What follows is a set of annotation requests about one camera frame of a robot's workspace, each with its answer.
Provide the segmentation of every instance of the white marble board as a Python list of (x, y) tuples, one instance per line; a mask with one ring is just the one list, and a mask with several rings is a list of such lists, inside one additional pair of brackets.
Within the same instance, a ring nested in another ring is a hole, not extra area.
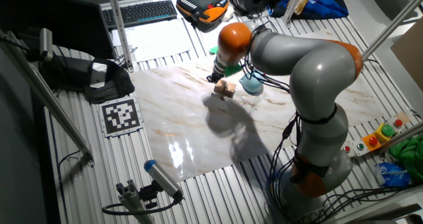
[[(226, 78), (237, 84), (234, 98), (220, 100), (206, 80), (213, 59), (131, 74), (153, 157), (176, 181), (275, 150), (295, 112), (291, 96), (279, 89), (247, 94), (238, 82), (242, 72)], [(336, 102), (350, 126), (382, 116), (361, 77)]]

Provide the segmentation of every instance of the small wooden block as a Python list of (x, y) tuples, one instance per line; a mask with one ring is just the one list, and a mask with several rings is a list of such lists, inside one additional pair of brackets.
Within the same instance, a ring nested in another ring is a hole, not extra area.
[(236, 86), (237, 86), (236, 84), (227, 82), (226, 83), (226, 89), (223, 92), (223, 95), (225, 95), (228, 98), (233, 98), (233, 95), (235, 94), (235, 87)]
[(226, 87), (226, 81), (223, 79), (219, 80), (214, 86), (214, 92), (217, 94), (223, 94)]

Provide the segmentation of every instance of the black keyboard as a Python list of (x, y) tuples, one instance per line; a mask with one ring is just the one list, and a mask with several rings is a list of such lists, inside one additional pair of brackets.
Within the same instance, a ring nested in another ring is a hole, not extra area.
[[(171, 20), (177, 16), (170, 0), (121, 7), (120, 12), (125, 26), (137, 26), (162, 20)], [(112, 9), (104, 10), (103, 14), (107, 27), (115, 29), (117, 26)]]

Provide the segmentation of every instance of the monitor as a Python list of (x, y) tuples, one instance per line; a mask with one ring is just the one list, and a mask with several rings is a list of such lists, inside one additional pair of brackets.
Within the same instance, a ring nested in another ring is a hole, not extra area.
[(41, 28), (53, 32), (57, 46), (95, 58), (116, 57), (100, 5), (78, 0), (0, 0), (3, 32), (38, 36)]

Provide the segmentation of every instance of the blue cap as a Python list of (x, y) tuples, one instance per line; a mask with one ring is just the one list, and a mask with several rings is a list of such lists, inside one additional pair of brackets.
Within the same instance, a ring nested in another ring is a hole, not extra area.
[(145, 171), (148, 172), (151, 169), (151, 167), (153, 167), (153, 165), (155, 165), (155, 164), (157, 164), (157, 162), (155, 160), (146, 161), (144, 163), (144, 169), (145, 169)]

